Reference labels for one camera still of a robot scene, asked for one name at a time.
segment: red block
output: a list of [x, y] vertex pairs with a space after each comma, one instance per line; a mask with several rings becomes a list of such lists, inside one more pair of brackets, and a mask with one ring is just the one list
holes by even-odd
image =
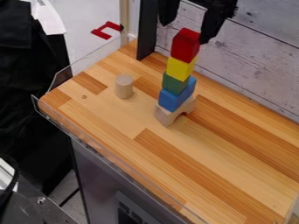
[[171, 57], [190, 63], [198, 54], [200, 33], [183, 28], [172, 40]]

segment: screw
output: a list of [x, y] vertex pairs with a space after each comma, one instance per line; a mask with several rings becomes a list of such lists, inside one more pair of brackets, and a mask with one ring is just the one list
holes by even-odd
[[38, 198], [38, 204], [39, 205], [44, 205], [45, 204], [45, 198], [44, 197], [39, 197]]

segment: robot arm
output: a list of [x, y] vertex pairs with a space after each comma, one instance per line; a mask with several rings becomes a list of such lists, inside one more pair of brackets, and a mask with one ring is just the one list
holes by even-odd
[[[238, 0], [190, 0], [207, 9], [201, 26], [200, 44], [204, 45], [217, 36], [227, 18], [233, 18]], [[159, 0], [159, 17], [162, 25], [168, 25], [177, 17], [180, 0]]]

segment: white wall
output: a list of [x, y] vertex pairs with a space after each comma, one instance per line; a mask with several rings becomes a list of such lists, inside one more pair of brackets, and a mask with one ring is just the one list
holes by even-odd
[[[239, 0], [234, 19], [203, 45], [197, 70], [299, 122], [299, 1]], [[205, 11], [183, 0], [177, 19], [158, 28], [156, 50], [170, 54], [177, 32], [200, 30]]]

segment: black cable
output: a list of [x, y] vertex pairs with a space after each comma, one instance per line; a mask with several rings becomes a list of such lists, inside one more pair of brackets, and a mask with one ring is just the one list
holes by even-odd
[[7, 162], [9, 165], [11, 165], [12, 168], [14, 168], [14, 170], [15, 170], [15, 173], [13, 175], [11, 182], [6, 187], [6, 189], [0, 194], [0, 207], [3, 207], [13, 192], [13, 188], [15, 187], [15, 185], [17, 183], [20, 171], [19, 171], [16, 160], [14, 160], [12, 157], [0, 156], [0, 158], [2, 158], [5, 162]]

